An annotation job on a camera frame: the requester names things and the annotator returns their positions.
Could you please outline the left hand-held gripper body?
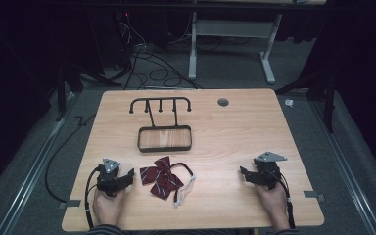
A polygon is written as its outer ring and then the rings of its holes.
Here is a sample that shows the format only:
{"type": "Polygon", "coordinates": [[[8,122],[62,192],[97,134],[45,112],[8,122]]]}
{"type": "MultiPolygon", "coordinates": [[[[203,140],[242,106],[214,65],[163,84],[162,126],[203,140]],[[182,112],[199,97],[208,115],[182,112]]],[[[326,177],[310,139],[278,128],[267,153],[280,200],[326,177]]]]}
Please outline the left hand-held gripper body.
{"type": "Polygon", "coordinates": [[[115,197],[125,188],[125,180],[118,177],[120,162],[103,158],[100,164],[100,174],[97,177],[97,189],[104,192],[108,197],[115,197]]]}

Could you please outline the white metal desk frame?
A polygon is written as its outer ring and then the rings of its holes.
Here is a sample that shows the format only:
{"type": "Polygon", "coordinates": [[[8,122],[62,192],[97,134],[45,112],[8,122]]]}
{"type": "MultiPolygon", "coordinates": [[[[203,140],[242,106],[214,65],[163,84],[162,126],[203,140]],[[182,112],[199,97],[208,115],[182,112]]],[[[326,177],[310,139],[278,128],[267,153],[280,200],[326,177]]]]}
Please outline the white metal desk frame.
{"type": "Polygon", "coordinates": [[[269,62],[269,56],[277,35],[282,15],[278,14],[271,22],[242,22],[229,20],[198,20],[197,13],[192,14],[191,49],[189,57],[188,77],[197,77],[197,38],[199,36],[264,38],[267,45],[259,53],[259,59],[264,71],[266,82],[275,83],[275,77],[269,62]]]}

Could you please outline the metal floor rail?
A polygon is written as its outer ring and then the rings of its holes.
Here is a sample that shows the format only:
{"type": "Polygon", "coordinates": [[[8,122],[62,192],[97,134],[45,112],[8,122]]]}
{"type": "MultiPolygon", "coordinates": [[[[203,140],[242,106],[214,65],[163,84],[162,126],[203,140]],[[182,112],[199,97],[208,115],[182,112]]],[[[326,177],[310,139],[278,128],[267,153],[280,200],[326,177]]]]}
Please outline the metal floor rail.
{"type": "Polygon", "coordinates": [[[320,123],[324,134],[328,140],[329,145],[332,148],[333,156],[336,159],[336,162],[339,167],[340,174],[346,184],[346,187],[352,198],[356,210],[364,224],[369,235],[376,235],[376,215],[374,214],[371,205],[361,189],[353,170],[351,169],[344,152],[342,151],[337,138],[335,135],[328,129],[327,125],[324,123],[324,116],[321,110],[321,106],[317,102],[309,103],[312,111],[314,112],[318,122],[320,123]]]}
{"type": "Polygon", "coordinates": [[[77,94],[70,92],[67,96],[66,112],[52,125],[47,138],[39,149],[39,152],[36,155],[32,166],[30,167],[28,175],[17,193],[17,196],[11,203],[10,208],[0,223],[0,235],[10,235],[12,233],[40,175],[44,170],[44,167],[49,162],[50,150],[52,149],[57,135],[65,123],[66,115],[71,111],[71,108],[74,106],[76,100],[77,94]]]}

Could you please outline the black metal stand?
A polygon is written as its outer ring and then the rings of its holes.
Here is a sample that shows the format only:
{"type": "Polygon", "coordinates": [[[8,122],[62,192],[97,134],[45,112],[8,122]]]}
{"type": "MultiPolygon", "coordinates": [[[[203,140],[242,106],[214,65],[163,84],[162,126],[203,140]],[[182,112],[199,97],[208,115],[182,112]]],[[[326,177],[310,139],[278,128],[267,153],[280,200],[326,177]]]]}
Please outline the black metal stand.
{"type": "Polygon", "coordinates": [[[291,90],[307,88],[306,97],[309,101],[323,100],[323,121],[329,132],[333,132],[332,115],[334,110],[336,80],[331,72],[326,70],[316,71],[301,77],[282,88],[276,89],[277,95],[283,95],[291,90]]]}
{"type": "Polygon", "coordinates": [[[80,94],[83,91],[81,76],[85,74],[93,80],[107,86],[120,87],[120,83],[113,82],[99,73],[91,72],[75,63],[62,63],[57,70],[57,99],[58,99],[58,116],[56,121],[60,121],[67,114],[67,95],[66,86],[72,93],[80,94]]]}

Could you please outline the black hook rack with tray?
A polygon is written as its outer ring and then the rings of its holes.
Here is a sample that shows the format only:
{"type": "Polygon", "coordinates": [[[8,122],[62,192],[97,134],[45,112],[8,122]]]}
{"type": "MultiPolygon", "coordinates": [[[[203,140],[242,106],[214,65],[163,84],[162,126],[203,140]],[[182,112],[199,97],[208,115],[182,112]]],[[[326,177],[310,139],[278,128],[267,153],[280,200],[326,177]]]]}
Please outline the black hook rack with tray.
{"type": "Polygon", "coordinates": [[[187,97],[142,97],[130,102],[129,112],[143,105],[144,113],[149,116],[150,124],[141,126],[138,130],[137,147],[141,153],[189,151],[192,148],[192,128],[187,124],[180,124],[178,118],[178,104],[185,103],[186,111],[192,111],[191,101],[187,97]],[[165,120],[173,118],[173,123],[164,125],[164,121],[155,122],[154,114],[170,113],[165,120]]]}

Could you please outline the person's right hand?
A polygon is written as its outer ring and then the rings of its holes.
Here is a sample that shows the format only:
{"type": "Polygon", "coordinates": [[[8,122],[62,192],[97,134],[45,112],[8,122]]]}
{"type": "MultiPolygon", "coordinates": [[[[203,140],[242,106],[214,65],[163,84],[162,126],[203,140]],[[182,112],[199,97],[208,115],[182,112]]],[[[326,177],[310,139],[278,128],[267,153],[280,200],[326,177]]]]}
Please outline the person's right hand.
{"type": "Polygon", "coordinates": [[[286,193],[280,183],[273,189],[267,186],[256,185],[263,207],[268,213],[271,225],[275,232],[290,229],[287,215],[286,193]]]}

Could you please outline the grey tape strip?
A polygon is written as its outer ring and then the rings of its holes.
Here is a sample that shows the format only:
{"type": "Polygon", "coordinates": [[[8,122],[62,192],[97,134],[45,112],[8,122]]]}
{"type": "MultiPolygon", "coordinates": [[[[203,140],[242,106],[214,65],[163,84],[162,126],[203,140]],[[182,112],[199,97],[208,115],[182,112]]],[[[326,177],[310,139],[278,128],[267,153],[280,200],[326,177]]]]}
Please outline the grey tape strip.
{"type": "Polygon", "coordinates": [[[60,202],[58,209],[64,210],[66,208],[79,208],[80,207],[81,200],[68,200],[66,202],[60,202]]]}
{"type": "Polygon", "coordinates": [[[316,199],[318,202],[324,202],[326,200],[323,194],[319,194],[316,191],[304,191],[304,195],[306,198],[313,198],[316,199]]]}

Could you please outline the dark red striped bow tie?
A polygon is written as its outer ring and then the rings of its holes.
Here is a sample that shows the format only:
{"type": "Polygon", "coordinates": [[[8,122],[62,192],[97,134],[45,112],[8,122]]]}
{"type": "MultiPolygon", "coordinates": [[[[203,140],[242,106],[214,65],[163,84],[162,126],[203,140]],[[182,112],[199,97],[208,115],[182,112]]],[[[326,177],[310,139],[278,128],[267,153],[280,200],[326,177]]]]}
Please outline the dark red striped bow tie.
{"type": "Polygon", "coordinates": [[[151,194],[166,201],[171,192],[174,193],[173,204],[178,208],[185,200],[186,194],[192,189],[196,180],[196,175],[185,163],[175,163],[170,161],[170,157],[162,157],[154,161],[153,166],[146,166],[140,169],[140,178],[143,185],[152,184],[151,194]],[[183,183],[180,178],[172,172],[176,166],[184,167],[190,174],[187,183],[183,183]]]}

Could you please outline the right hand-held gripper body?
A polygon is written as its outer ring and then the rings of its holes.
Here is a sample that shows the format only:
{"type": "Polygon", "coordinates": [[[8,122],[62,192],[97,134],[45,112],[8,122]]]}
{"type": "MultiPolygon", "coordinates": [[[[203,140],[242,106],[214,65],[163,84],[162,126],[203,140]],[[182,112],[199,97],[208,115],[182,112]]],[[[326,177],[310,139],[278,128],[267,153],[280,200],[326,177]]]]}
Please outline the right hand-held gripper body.
{"type": "Polygon", "coordinates": [[[265,152],[255,157],[254,163],[257,169],[255,184],[267,186],[269,190],[274,189],[281,179],[280,167],[277,165],[281,161],[287,161],[287,158],[272,152],[265,152]]]}

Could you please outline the person's left hand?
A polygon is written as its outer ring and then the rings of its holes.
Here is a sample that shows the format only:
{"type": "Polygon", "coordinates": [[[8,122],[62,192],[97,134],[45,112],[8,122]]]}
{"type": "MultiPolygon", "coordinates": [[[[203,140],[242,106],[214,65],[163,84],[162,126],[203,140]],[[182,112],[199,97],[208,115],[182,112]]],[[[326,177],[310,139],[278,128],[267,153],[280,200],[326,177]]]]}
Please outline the person's left hand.
{"type": "Polygon", "coordinates": [[[124,190],[119,191],[114,197],[109,197],[98,189],[95,190],[93,211],[100,224],[118,225],[124,195],[124,190]]]}

